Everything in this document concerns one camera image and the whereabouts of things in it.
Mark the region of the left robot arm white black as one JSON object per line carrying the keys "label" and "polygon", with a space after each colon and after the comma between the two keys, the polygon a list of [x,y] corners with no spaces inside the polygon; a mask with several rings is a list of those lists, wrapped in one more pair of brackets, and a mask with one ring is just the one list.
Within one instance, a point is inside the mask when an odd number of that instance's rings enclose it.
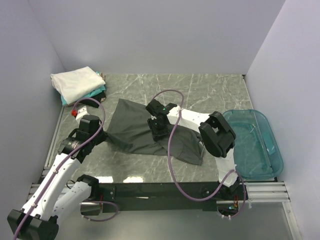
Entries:
{"label": "left robot arm white black", "polygon": [[15,240],[53,240],[62,221],[84,201],[101,198],[100,183],[95,177],[80,176],[73,187],[62,191],[93,148],[106,140],[98,116],[85,115],[62,141],[49,173],[20,210],[11,210],[8,224]]}

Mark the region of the dark grey t-shirt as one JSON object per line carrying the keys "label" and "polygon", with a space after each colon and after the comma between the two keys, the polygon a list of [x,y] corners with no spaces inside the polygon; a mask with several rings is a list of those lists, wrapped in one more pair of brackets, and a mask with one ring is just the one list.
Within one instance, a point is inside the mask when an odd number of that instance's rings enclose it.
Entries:
{"label": "dark grey t-shirt", "polygon": [[[152,138],[147,120],[151,115],[145,105],[120,98],[106,130],[107,141],[125,153],[166,156],[169,136],[158,141]],[[170,155],[182,162],[202,165],[204,146],[201,135],[177,126],[170,145]]]}

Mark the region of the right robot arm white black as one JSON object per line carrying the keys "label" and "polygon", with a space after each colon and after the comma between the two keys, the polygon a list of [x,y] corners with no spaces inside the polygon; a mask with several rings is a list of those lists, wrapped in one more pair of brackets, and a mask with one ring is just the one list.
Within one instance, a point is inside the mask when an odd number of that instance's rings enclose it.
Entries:
{"label": "right robot arm white black", "polygon": [[[200,113],[184,109],[174,103],[164,106],[156,99],[152,99],[145,109],[151,115],[151,118],[148,119],[148,125],[153,139],[157,140],[169,135],[167,164],[173,182],[182,195],[194,202],[204,202],[213,198],[219,192],[222,198],[230,200],[237,194],[237,187],[235,186],[237,180],[240,180],[243,193],[246,194],[244,180],[237,172],[234,160],[236,133],[220,112]],[[178,126],[199,133],[205,149],[215,158],[219,185],[207,197],[194,198],[188,195],[177,182],[171,162],[171,149],[173,136]]]}

